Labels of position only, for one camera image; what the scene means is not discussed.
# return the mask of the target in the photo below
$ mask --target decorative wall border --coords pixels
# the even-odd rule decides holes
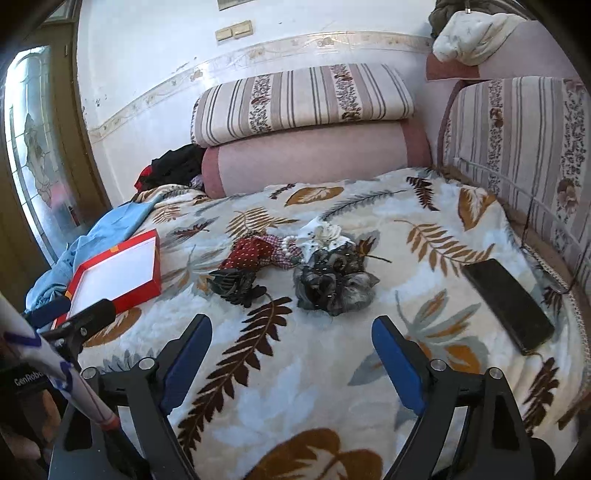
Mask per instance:
[[[92,144],[103,140],[137,115],[190,87],[202,92],[220,83],[221,77],[257,64],[303,54],[346,53],[359,50],[391,50],[431,53],[433,41],[391,32],[341,31],[314,33],[259,43],[189,67],[163,81],[124,106],[102,125],[89,130]]]

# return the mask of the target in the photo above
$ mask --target blue cloth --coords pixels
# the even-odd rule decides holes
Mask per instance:
[[[87,235],[78,237],[27,293],[25,306],[34,310],[67,290],[80,264],[130,238],[162,195],[145,203],[126,203],[108,212]]]

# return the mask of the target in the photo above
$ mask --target door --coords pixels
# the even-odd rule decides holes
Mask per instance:
[[[0,181],[0,257],[12,252],[15,260],[2,267],[0,290],[17,307],[39,274],[109,207],[77,116],[72,37],[71,23],[39,28],[2,75],[0,143],[8,175]]]

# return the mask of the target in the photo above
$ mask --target red cloth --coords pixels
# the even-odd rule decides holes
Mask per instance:
[[[267,265],[276,265],[284,270],[296,266],[295,258],[301,258],[301,250],[295,244],[290,244],[288,253],[284,252],[282,238],[275,235],[252,235],[243,237],[230,252],[230,255],[220,264],[224,268],[249,268],[260,270]]]
[[[247,237],[241,238],[230,255],[220,265],[223,268],[248,268],[250,270],[258,270],[263,265],[268,265],[268,262],[261,262],[263,259],[269,259],[273,253],[273,246],[261,240],[260,238]]]
[[[139,174],[139,178],[138,178],[138,180],[135,182],[135,185],[134,185],[135,189],[136,189],[138,192],[141,192],[141,191],[142,191],[142,185],[143,185],[143,183],[144,183],[144,182],[143,182],[143,180],[142,180],[142,177],[147,177],[147,176],[148,176],[148,175],[150,175],[151,173],[152,173],[152,165],[148,165],[146,168],[144,168],[144,169],[142,170],[142,173],[140,173],[140,174]]]

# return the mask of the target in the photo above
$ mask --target floral blanket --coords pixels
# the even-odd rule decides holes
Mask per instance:
[[[502,369],[527,430],[543,439],[586,382],[576,305],[569,296],[560,309],[544,304],[547,275],[516,246],[504,211],[482,189],[415,169],[220,200],[162,188],[169,192],[138,231],[158,229],[162,295],[118,316],[88,341],[80,363],[130,368],[156,356],[196,314],[207,314],[211,347],[169,417],[205,480],[381,479],[416,417],[401,406],[372,346],[379,315],[454,369]],[[366,256],[367,272],[379,279],[369,307],[337,317],[302,310],[293,271],[273,266],[256,279],[270,299],[250,309],[209,291],[208,272],[237,239],[253,231],[294,235],[317,216],[341,226]],[[517,351],[460,270],[487,258],[501,262],[556,327],[534,355]],[[451,461],[461,426],[454,418],[440,466]]]

